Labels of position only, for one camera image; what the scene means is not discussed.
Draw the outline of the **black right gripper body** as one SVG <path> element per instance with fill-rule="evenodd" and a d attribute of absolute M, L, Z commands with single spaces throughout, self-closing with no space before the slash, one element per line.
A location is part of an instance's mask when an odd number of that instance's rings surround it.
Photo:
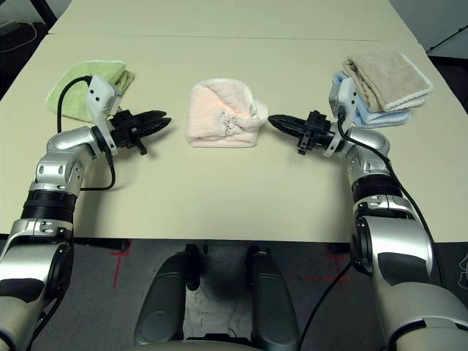
<path fill-rule="evenodd" d="M 317 110 L 311 111 L 306 120 L 300 120 L 298 126 L 298 153 L 301 155 L 313 148 L 326 150 L 334 137 L 331 122 Z"/>

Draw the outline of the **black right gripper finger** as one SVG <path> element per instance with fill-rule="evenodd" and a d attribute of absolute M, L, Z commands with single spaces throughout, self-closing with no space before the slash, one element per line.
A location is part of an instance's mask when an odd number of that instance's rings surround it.
<path fill-rule="evenodd" d="M 268 121 L 277 129 L 303 129 L 306 123 L 303 119 L 287 115 L 272 115 Z"/>
<path fill-rule="evenodd" d="M 302 137 L 304 135 L 303 125 L 291 124 L 283 121 L 271 121 L 271 124 L 279 131 L 293 137 Z"/>

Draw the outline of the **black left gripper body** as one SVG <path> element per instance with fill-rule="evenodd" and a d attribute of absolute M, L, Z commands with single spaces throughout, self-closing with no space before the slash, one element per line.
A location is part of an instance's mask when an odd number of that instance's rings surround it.
<path fill-rule="evenodd" d="M 113 127 L 110 135 L 117 148 L 137 148 L 140 155 L 147 154 L 147 149 L 141 141 L 148 122 L 144 114 L 133 115 L 129 110 L 122 110 L 117 112 L 110 122 Z"/>

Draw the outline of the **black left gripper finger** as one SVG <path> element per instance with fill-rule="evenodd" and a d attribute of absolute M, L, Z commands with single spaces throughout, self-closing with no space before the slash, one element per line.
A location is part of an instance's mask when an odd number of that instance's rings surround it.
<path fill-rule="evenodd" d="M 150 110 L 140 114 L 143 123 L 159 123 L 165 118 L 167 113 L 161 110 Z"/>
<path fill-rule="evenodd" d="M 164 129 L 171 122 L 171 118 L 158 117 L 148 120 L 143 127 L 143 137 L 156 134 L 161 129 Z"/>

